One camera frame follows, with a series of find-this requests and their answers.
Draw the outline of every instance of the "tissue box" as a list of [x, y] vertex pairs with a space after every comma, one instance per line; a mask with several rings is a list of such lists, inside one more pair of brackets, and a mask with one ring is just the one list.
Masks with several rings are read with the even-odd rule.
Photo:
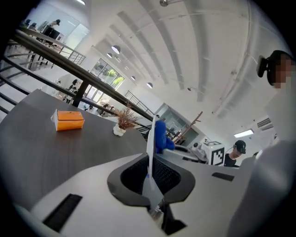
[[55, 110], [51, 116], [51, 120], [55, 123], [57, 131], [81, 129], [84, 124], [84, 118], [81, 112], [74, 111]]

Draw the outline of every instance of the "blue object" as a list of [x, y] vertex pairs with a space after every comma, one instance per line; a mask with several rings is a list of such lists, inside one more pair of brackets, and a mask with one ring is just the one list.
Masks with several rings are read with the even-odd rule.
[[167, 148], [170, 150], [175, 149], [174, 142], [166, 137], [166, 123], [162, 120], [155, 122], [155, 146], [156, 153], [161, 153], [163, 149]]

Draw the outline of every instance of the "white vase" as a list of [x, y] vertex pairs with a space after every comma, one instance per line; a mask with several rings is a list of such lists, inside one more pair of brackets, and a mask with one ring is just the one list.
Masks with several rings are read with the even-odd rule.
[[113, 133], [117, 136], [122, 137], [126, 130], [119, 128], [118, 124], [113, 127]]

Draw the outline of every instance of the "tabletop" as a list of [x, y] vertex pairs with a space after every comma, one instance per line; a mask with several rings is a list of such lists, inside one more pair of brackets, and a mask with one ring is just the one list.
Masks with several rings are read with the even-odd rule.
[[[55, 109], [80, 111], [80, 130], [56, 131]], [[30, 210], [78, 172], [146, 152], [138, 130], [113, 134], [114, 122], [66, 104], [40, 90], [19, 102], [0, 123], [0, 175], [12, 200]]]

